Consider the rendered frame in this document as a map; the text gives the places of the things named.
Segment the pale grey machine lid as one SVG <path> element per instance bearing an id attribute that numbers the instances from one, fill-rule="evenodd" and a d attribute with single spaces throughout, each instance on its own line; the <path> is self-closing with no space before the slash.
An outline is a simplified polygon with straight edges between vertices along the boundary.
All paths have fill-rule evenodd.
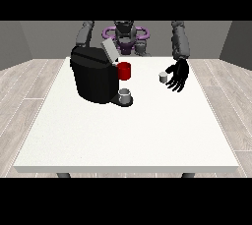
<path id="1" fill-rule="evenodd" d="M 104 40 L 100 45 L 105 51 L 110 63 L 114 63 L 120 56 L 111 38 Z"/>

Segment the small grey cup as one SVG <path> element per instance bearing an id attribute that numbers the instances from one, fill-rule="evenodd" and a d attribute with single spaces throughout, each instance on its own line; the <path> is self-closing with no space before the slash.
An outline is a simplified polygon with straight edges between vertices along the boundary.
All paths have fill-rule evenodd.
<path id="1" fill-rule="evenodd" d="M 128 104 L 131 102 L 131 91 L 128 88 L 121 88 L 118 91 L 119 102 L 122 104 Z"/>

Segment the black coffee machine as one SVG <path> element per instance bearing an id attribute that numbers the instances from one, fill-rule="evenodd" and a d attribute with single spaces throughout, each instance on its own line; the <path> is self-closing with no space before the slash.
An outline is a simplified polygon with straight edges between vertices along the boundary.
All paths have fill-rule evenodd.
<path id="1" fill-rule="evenodd" d="M 130 103 L 119 102 L 121 80 L 118 79 L 118 64 L 110 63 L 102 48 L 75 46 L 71 51 L 70 67 L 74 73 L 78 94 L 92 103 L 131 106 L 132 95 Z"/>

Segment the red pod holder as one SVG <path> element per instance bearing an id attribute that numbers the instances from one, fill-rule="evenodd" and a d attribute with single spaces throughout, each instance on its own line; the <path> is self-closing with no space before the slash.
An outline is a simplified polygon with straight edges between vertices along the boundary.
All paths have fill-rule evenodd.
<path id="1" fill-rule="evenodd" d="M 131 64 L 128 62 L 120 62 L 117 65 L 118 79 L 121 81 L 127 81 L 131 78 Z"/>

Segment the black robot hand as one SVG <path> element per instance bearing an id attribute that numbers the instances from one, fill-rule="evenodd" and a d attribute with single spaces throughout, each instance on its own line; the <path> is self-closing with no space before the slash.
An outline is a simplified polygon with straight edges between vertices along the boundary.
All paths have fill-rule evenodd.
<path id="1" fill-rule="evenodd" d="M 185 86 L 189 75 L 189 65 L 185 59 L 179 59 L 174 65 L 169 66 L 165 72 L 173 74 L 172 78 L 165 84 L 173 91 L 180 92 Z"/>

